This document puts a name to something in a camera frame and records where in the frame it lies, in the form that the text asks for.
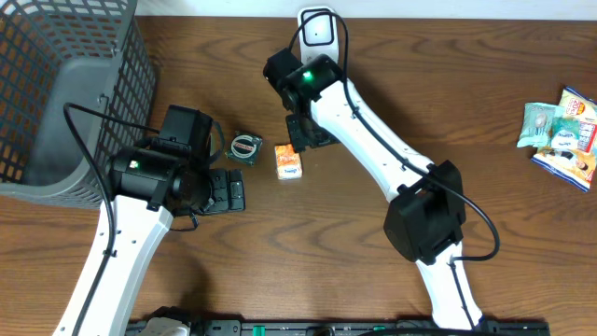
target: gray basket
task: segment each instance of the gray basket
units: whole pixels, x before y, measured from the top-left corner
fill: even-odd
[[[101,196],[62,114],[72,102],[146,124],[156,77],[136,0],[0,0],[0,194],[97,208]],[[71,112],[102,169],[143,134]]]

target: laundry basket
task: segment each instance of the laundry basket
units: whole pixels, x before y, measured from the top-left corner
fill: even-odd
[[[0,0],[0,195],[97,208],[102,197],[70,134],[71,102],[146,124],[156,77],[136,0]],[[75,110],[101,170],[142,131]]]

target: snack package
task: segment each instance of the snack package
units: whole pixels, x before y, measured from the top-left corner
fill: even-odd
[[[560,106],[563,114],[552,122],[549,146],[540,148],[531,161],[586,192],[597,165],[597,104],[566,87]]]
[[[543,147],[549,144],[549,130],[555,116],[563,114],[563,107],[542,103],[524,105],[524,122],[516,147]]]
[[[300,155],[295,153],[292,145],[276,146],[276,172],[278,179],[302,177]]]
[[[254,165],[262,143],[263,140],[256,135],[236,132],[226,157],[240,163]]]

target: white backdrop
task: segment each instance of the white backdrop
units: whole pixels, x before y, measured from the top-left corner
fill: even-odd
[[[137,15],[295,17],[315,5],[357,18],[597,19],[597,0],[138,0]]]

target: wood grain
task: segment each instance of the wood grain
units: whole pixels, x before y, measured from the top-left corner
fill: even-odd
[[[273,146],[288,142],[265,61],[286,46],[286,19],[140,18],[160,85],[151,126],[169,104],[261,134],[243,168],[247,211],[206,217],[168,234],[147,271],[133,317],[160,306],[248,319],[384,319],[430,315],[414,265],[382,232],[387,209],[342,146],[302,155],[304,176],[279,181]],[[466,193],[495,221],[499,256],[467,264],[475,299],[498,318],[547,320],[553,335],[597,333],[597,198],[530,163],[516,148],[523,105],[556,104],[563,85],[597,97],[597,25],[556,21],[348,20],[350,77],[413,147],[453,161]],[[89,253],[97,211],[0,202],[0,329],[54,330]],[[175,226],[187,225],[184,218]],[[468,211],[465,252],[491,248]]]

